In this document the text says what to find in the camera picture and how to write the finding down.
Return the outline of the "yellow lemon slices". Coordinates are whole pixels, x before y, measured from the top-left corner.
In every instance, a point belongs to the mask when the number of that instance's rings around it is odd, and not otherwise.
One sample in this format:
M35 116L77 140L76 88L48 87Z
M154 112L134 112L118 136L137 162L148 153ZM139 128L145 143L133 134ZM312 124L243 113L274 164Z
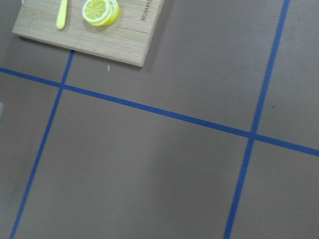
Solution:
M120 6L116 0L87 0L82 7L82 17L92 26L108 26L119 17Z

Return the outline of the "wooden cutting board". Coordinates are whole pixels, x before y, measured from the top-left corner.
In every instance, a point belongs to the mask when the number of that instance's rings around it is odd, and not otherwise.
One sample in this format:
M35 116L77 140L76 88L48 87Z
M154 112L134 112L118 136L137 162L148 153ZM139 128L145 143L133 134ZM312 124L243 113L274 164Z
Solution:
M82 16L84 1L70 0L65 27L56 20L60 1L26 0L13 33L35 41L142 67L163 7L162 0L120 0L118 19L109 26L92 26Z

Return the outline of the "yellow plastic knife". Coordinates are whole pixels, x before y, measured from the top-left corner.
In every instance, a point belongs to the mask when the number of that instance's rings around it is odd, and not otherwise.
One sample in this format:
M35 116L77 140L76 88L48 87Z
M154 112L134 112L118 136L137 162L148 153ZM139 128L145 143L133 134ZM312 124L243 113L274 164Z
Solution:
M61 0L57 19L56 19L56 28L58 30L62 30L65 27L66 18L67 18L67 10L68 10L68 0Z

